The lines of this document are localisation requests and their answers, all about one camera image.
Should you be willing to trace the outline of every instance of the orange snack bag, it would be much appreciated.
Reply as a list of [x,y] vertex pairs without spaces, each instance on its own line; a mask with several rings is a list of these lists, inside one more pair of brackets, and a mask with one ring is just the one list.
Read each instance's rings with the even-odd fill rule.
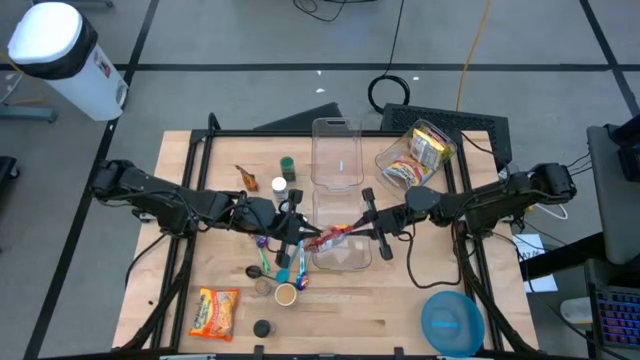
[[200,288],[198,312],[189,336],[231,341],[233,313],[238,303],[238,289],[210,290]]

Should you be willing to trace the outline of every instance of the paper cup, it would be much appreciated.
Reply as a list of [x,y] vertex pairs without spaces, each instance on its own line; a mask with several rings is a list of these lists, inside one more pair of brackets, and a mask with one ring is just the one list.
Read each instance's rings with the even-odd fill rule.
[[281,284],[274,294],[276,302],[282,306],[291,306],[298,298],[296,287],[291,284]]

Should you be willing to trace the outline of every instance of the black bottle cap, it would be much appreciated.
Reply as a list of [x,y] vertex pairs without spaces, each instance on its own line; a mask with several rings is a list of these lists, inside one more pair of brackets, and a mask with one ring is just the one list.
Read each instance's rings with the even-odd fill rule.
[[258,320],[253,325],[253,334],[259,338],[266,338],[271,332],[271,324],[267,320]]

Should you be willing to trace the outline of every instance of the white bottle cap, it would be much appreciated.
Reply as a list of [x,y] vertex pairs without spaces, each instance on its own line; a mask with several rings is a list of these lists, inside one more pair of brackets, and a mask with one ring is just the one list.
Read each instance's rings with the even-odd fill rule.
[[287,180],[283,177],[274,178],[271,181],[271,188],[273,191],[284,191],[287,188]]

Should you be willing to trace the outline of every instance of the small bottle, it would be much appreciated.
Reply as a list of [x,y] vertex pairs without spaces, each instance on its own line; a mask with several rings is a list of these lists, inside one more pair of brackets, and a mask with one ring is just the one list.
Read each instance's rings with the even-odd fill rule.
[[276,332],[276,327],[267,320],[258,320],[253,325],[253,334],[259,338],[266,338]]
[[273,195],[278,201],[284,201],[287,199],[287,180],[284,178],[274,178],[273,181],[271,181],[271,189],[273,190]]
[[291,182],[296,181],[296,168],[293,166],[293,158],[285,156],[280,159],[280,170],[282,170],[282,177]]

